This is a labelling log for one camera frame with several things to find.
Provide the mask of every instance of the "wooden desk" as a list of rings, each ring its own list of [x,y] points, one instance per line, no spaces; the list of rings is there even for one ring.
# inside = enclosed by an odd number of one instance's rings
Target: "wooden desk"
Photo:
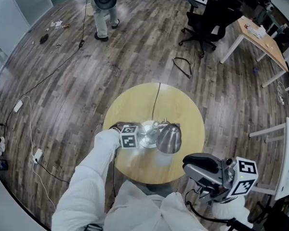
[[[267,85],[271,84],[273,81],[281,77],[284,73],[288,72],[285,59],[282,53],[280,52],[274,39],[272,39],[268,34],[266,34],[263,38],[257,38],[256,36],[252,35],[244,27],[244,25],[246,23],[249,23],[250,26],[254,29],[257,29],[258,26],[255,23],[253,23],[250,19],[246,18],[245,16],[242,16],[240,19],[237,20],[237,22],[240,28],[240,35],[237,37],[233,45],[230,47],[227,54],[221,59],[222,64],[227,60],[227,58],[231,55],[231,53],[235,50],[235,48],[239,45],[239,43],[243,39],[247,39],[248,41],[253,43],[255,46],[257,46],[259,49],[261,49],[265,54],[271,57],[271,59],[273,59],[273,61],[276,62],[277,65],[281,68],[281,71],[277,73],[274,77],[269,79],[267,82],[262,84],[262,87],[266,87]]]
[[[128,89],[110,106],[104,121],[104,130],[118,121],[145,122],[152,119],[158,83],[147,83]],[[160,90],[154,110],[155,121],[167,118],[180,123],[182,145],[168,166],[156,164],[157,148],[119,149],[116,158],[117,169],[132,180],[147,184],[162,184],[184,175],[183,158],[192,153],[202,152],[204,124],[194,102],[180,90],[165,84]]]

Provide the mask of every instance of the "table top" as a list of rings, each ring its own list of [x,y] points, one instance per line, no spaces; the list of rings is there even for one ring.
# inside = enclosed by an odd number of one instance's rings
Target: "table top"
[[[158,93],[158,83],[147,83],[132,87],[122,93],[110,106],[104,130],[118,121],[145,122],[152,120],[154,102]],[[180,123],[182,145],[174,154],[168,166],[156,164],[157,148],[119,148],[116,158],[117,169],[128,178],[146,184],[163,184],[184,175],[183,158],[192,153],[202,152],[205,131],[202,116],[194,102],[175,87],[161,84],[153,119],[162,122]]]
[[[254,29],[259,28],[255,23],[253,23],[250,19],[242,16],[238,20],[239,27],[241,33],[244,35],[246,39],[251,41],[254,45],[264,51],[269,57],[271,57],[283,70],[288,72],[288,68],[283,57],[283,54],[280,52],[276,42],[272,39],[268,34],[265,34],[263,38],[257,38],[256,36],[252,35],[244,26],[246,23],[250,24],[250,26]]]
[[[287,186],[287,178],[289,176],[289,118],[286,120],[284,139],[284,153],[281,173],[276,188],[275,200],[281,199],[289,195],[289,186]]]

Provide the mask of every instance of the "round wooden table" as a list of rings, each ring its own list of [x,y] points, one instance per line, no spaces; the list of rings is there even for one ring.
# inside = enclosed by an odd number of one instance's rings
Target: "round wooden table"
[[[140,122],[152,120],[152,111],[159,83],[147,83],[132,87],[122,93],[110,106],[104,121],[104,130],[118,121]],[[128,178],[146,184],[163,184],[178,179],[184,174],[183,158],[202,152],[204,124],[194,102],[180,90],[165,84],[160,85],[153,120],[180,123],[182,145],[168,166],[159,166],[155,161],[157,148],[119,148],[116,167]]]

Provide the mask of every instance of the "wooden floor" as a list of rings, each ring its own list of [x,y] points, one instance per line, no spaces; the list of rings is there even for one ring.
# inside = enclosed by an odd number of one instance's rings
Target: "wooden floor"
[[[4,122],[19,96],[51,73],[77,50],[82,33],[85,0],[67,0],[56,5],[17,46],[0,76],[0,122]],[[70,180],[74,168],[93,146],[94,136],[102,130],[104,117],[111,103],[128,88],[162,82],[182,90],[198,106],[205,123],[204,152],[223,158],[241,156],[258,163],[260,183],[275,184],[282,158],[280,143],[264,144],[263,138],[249,139],[248,133],[285,122],[289,116],[289,95],[285,106],[277,100],[277,82],[262,88],[261,84],[279,71],[265,57],[256,62],[261,52],[244,40],[224,64],[219,60],[237,36],[237,24],[226,30],[214,52],[198,57],[198,42],[178,42],[188,37],[181,29],[187,26],[186,0],[118,0],[121,21],[118,29],[109,29],[109,41],[94,39],[94,19],[86,17],[84,47],[49,80],[34,89],[32,103],[33,151],[44,152],[42,164],[56,176]],[[69,29],[49,30],[49,39],[39,39],[52,21],[61,19]],[[193,76],[187,79],[172,63],[175,56],[192,63]],[[289,77],[280,79],[285,86]],[[6,133],[9,170],[3,179],[16,197],[48,227],[53,205],[48,201],[40,180],[32,172],[30,143],[30,106],[12,113]],[[106,183],[106,208],[113,202],[112,167]],[[41,167],[41,175],[55,204],[67,189],[64,182],[49,176]],[[116,187],[124,181],[116,171]],[[194,186],[188,177],[171,183],[174,191],[185,193]],[[247,208],[255,216],[255,207],[264,194],[247,197]],[[209,215],[210,208],[196,208]],[[216,225],[203,222],[209,230]]]

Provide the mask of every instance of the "black strap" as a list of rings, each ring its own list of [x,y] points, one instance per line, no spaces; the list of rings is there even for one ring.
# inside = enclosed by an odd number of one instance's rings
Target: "black strap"
[[[92,223],[86,227],[85,231],[103,231],[103,228],[97,224]]]
[[[175,59],[181,59],[181,60],[184,60],[184,61],[187,61],[187,63],[189,64],[189,75],[186,73],[186,72],[184,72],[183,71],[183,69],[182,68],[180,68],[176,63],[175,63]],[[187,78],[191,78],[191,76],[192,76],[192,68],[191,68],[191,64],[190,64],[190,62],[187,60],[187,59],[185,59],[185,58],[182,58],[182,57],[175,57],[173,60],[173,64],[187,77]]]

